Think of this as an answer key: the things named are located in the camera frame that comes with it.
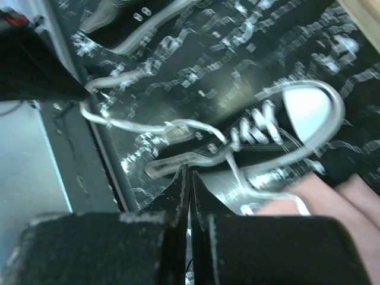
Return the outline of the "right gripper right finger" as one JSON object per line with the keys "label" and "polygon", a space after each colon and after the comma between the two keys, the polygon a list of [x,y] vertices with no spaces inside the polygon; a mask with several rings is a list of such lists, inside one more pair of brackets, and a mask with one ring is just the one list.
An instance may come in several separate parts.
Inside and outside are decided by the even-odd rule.
{"label": "right gripper right finger", "polygon": [[239,216],[190,175],[195,284],[369,284],[348,231],[324,216]]}

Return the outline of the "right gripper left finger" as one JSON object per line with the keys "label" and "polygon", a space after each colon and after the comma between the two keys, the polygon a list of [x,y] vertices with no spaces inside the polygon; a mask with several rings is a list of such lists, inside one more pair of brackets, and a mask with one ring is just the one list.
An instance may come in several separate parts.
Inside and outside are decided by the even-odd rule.
{"label": "right gripper left finger", "polygon": [[134,213],[49,213],[21,232],[7,284],[184,284],[189,168]]}

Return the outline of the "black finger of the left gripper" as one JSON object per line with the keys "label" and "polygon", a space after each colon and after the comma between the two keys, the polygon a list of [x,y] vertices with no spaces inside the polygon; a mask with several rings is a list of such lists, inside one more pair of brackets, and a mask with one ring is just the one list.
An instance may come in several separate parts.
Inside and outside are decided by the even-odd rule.
{"label": "black finger of the left gripper", "polygon": [[1,32],[1,101],[77,101],[90,93],[30,28]]}

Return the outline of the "black sneaker with white laces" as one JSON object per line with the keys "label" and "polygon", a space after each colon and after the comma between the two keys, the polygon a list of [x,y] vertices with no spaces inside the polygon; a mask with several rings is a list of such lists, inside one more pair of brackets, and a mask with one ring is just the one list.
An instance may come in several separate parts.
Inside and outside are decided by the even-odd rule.
{"label": "black sneaker with white laces", "polygon": [[198,171],[211,192],[238,214],[252,215],[264,202],[283,199],[269,185],[277,172],[319,151],[343,124],[345,105],[319,80],[280,81],[253,87],[243,78],[189,78],[128,89],[126,113],[113,116],[116,97],[93,112],[91,122],[129,133],[121,158],[140,208],[163,192],[178,168]]}

